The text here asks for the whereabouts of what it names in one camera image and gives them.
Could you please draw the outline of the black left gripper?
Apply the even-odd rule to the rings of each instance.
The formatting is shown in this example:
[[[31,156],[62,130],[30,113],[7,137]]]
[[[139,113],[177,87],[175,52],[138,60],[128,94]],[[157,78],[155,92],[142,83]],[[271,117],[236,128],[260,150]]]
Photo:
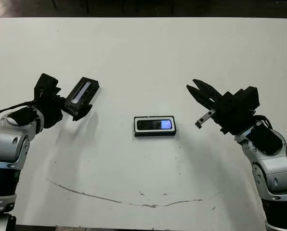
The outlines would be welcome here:
[[[62,120],[62,111],[65,111],[72,116],[73,121],[78,121],[85,117],[92,108],[91,104],[75,108],[65,106],[66,98],[59,95],[43,97],[36,101],[35,108],[37,108],[44,117],[44,127],[51,128],[56,123]]]

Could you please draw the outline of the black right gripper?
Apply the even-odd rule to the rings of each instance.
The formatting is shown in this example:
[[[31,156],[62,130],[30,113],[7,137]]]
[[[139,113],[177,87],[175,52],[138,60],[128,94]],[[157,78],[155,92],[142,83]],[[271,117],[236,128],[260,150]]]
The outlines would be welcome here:
[[[235,94],[226,92],[223,96],[208,83],[193,79],[198,87],[186,85],[192,97],[209,111],[199,118],[195,125],[202,124],[212,118],[221,126],[223,134],[237,135],[254,124],[254,91],[238,91]]]

